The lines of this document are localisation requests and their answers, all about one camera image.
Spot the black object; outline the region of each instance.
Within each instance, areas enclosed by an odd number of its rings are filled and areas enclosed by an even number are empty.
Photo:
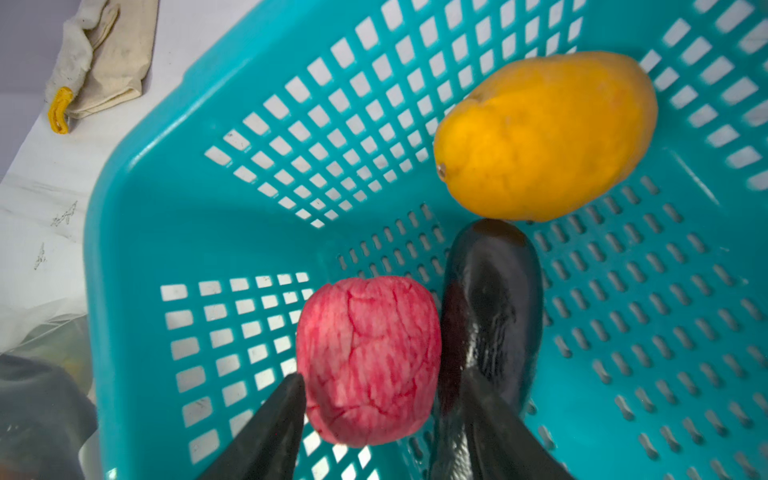
[[[200,480],[293,478],[304,429],[306,393],[299,373],[288,375]]]
[[[82,480],[96,408],[62,368],[0,353],[0,478]]]
[[[512,415],[521,413],[541,346],[543,301],[536,251],[517,227],[484,219],[456,237],[440,319],[433,480],[472,478],[462,372],[476,366]]]
[[[475,480],[573,480],[476,367],[462,375],[461,401]]]

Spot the beige cloth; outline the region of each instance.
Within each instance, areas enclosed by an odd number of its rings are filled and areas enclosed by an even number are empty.
[[[157,2],[81,0],[78,13],[65,23],[45,89],[47,103],[59,88],[69,87],[74,100],[66,113],[83,118],[141,96],[141,80],[152,61]]]

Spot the wrinkled skin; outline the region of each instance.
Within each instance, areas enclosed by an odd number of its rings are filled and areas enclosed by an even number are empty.
[[[325,285],[304,306],[296,332],[312,427],[353,448],[412,435],[432,408],[440,350],[435,303],[414,280]]]

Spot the gray floor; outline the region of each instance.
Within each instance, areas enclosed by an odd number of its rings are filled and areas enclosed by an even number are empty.
[[[61,27],[80,0],[0,1],[0,179],[43,105]]]

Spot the dark purple eggplant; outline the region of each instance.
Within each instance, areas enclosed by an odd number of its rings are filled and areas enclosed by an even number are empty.
[[[536,251],[517,227],[484,219],[456,237],[440,319],[432,480],[472,478],[460,399],[465,369],[477,367],[515,415],[523,412],[541,346],[542,295]]]

